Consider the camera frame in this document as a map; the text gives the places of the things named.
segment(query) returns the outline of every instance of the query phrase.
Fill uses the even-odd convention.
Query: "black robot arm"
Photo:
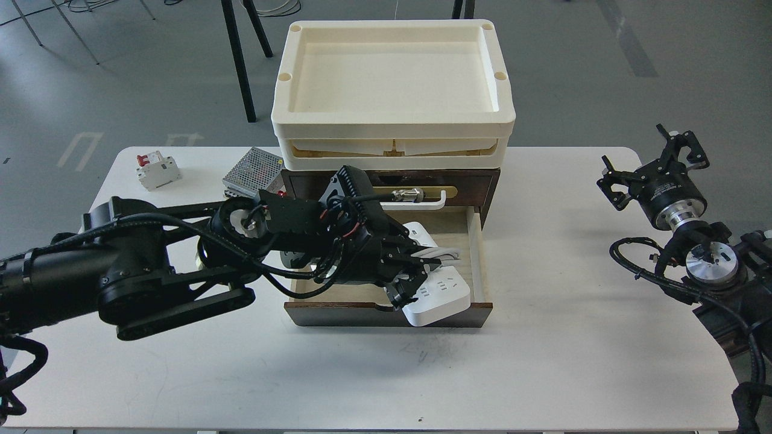
[[[671,230],[670,241],[660,247],[650,238],[625,238],[614,242],[611,257],[635,278],[659,285],[669,296],[687,304],[700,303],[695,314],[710,333],[726,343],[731,355],[751,351],[751,382],[733,394],[740,419],[738,432],[754,432],[754,421],[764,385],[764,356],[772,360],[772,249],[765,243],[772,232],[751,232],[730,245],[730,230],[721,222],[708,224],[700,217],[707,200],[687,175],[707,168],[708,158],[692,131],[669,134],[660,124],[667,143],[662,156],[633,172],[617,171],[605,156],[606,169],[598,187],[611,204],[622,210],[638,201],[655,229]],[[687,147],[686,163],[679,161]],[[626,191],[615,191],[621,185]],[[654,271],[634,264],[621,253],[624,244],[644,244],[656,249]],[[681,282],[665,277],[668,266],[684,266]]]
[[[255,294],[246,285],[260,277],[295,298],[336,283],[373,283],[385,288],[395,310],[415,301],[441,263],[414,256],[425,247],[385,214],[379,201],[398,200],[397,193],[376,195],[363,171],[344,166],[318,200],[260,191],[255,198],[157,208],[113,197],[83,216],[83,232],[0,259],[0,345],[36,356],[25,370],[0,375],[0,418],[25,411],[12,391],[45,364],[45,347],[19,336],[37,327],[96,311],[117,326],[119,339],[131,341],[248,306]],[[167,247],[193,236],[198,270],[177,273]],[[264,264],[271,251],[281,252],[287,268],[312,270]],[[295,293],[275,276],[320,286]],[[207,296],[217,284],[229,290]]]

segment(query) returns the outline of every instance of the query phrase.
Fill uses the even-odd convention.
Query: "silver cylinder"
[[[406,188],[403,190],[394,190],[391,192],[394,195],[395,202],[423,202],[424,191],[421,188]]]
[[[695,247],[686,256],[686,271],[690,277],[700,283],[717,286],[735,277],[740,268],[740,261],[737,260],[737,254],[731,247],[722,242],[711,242],[710,260],[695,256],[696,249],[701,248],[701,246]]]
[[[680,200],[673,202],[657,215],[657,228],[673,232],[686,222],[699,220],[705,212],[705,205],[698,200]]]

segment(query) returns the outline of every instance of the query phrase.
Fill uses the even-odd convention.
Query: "drawer handle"
[[[439,192],[439,200],[436,202],[381,202],[384,211],[435,211],[445,206],[448,194],[445,190]]]

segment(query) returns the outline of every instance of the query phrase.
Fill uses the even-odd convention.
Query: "white power strip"
[[[437,247],[432,236],[418,222],[405,223],[410,238],[427,247]],[[418,292],[417,301],[402,308],[408,322],[416,327],[431,324],[469,308],[471,290],[454,266],[441,266],[431,271]]]

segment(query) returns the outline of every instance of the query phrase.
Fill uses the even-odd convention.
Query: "plastic tray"
[[[271,118],[291,170],[498,168],[515,111],[490,21],[312,21]]]

